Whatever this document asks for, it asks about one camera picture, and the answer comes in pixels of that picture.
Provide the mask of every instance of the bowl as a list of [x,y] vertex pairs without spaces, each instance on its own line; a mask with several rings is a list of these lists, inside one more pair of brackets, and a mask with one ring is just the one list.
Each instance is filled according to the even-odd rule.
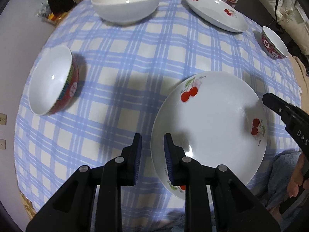
[[62,110],[74,96],[78,66],[70,49],[57,46],[39,60],[29,85],[29,106],[35,115]]
[[132,24],[156,10],[160,0],[91,0],[93,9],[104,20]]
[[271,57],[282,59],[289,56],[289,51],[284,42],[270,28],[264,26],[262,29],[261,37],[262,43]]

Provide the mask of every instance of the wall switch plate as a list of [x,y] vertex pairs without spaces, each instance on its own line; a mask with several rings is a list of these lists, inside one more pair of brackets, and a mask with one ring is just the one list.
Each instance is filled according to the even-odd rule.
[[0,113],[0,125],[7,125],[7,115]]
[[5,139],[0,139],[0,150],[5,150],[7,148]]

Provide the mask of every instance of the white plate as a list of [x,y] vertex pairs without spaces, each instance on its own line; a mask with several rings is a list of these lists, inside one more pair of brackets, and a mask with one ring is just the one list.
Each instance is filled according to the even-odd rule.
[[[197,94],[183,102],[188,92]],[[258,96],[234,75],[204,72],[177,86],[157,114],[150,145],[154,168],[162,184],[184,200],[185,192],[171,186],[167,176],[163,149],[165,133],[171,133],[174,144],[181,146],[186,156],[210,167],[225,164],[247,184],[265,153],[267,121]]]
[[222,0],[186,0],[201,18],[230,32],[245,32],[248,24],[244,16]]

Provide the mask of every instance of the wall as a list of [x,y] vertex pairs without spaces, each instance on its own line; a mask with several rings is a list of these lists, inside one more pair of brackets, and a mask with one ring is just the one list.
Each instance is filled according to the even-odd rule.
[[235,9],[257,22],[260,26],[267,26],[272,21],[272,16],[259,0],[238,0]]
[[10,0],[0,15],[0,112],[8,115],[7,125],[0,125],[0,138],[7,140],[7,149],[0,150],[0,200],[22,230],[29,218],[16,182],[14,128],[29,71],[53,30],[35,16],[45,1]]

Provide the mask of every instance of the plaid tablecloth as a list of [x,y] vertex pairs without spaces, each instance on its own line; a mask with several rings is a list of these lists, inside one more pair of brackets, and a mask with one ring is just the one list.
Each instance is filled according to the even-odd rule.
[[[123,187],[124,231],[150,231],[168,225],[184,211],[184,202],[161,184],[150,157],[156,114],[171,90],[203,71],[225,71],[242,78],[259,97],[272,92],[300,106],[289,59],[273,60],[261,49],[261,27],[246,18],[249,30],[234,34],[195,15],[184,0],[161,0],[148,18],[132,26],[101,20],[91,0],[80,3],[53,32],[37,60],[57,45],[68,46],[80,69],[69,108],[51,116],[33,115],[24,88],[15,130],[18,185],[39,210],[81,165],[104,165],[143,137],[140,175],[135,187]],[[274,113],[268,115],[264,160],[248,187],[265,188],[273,157],[296,143]]]

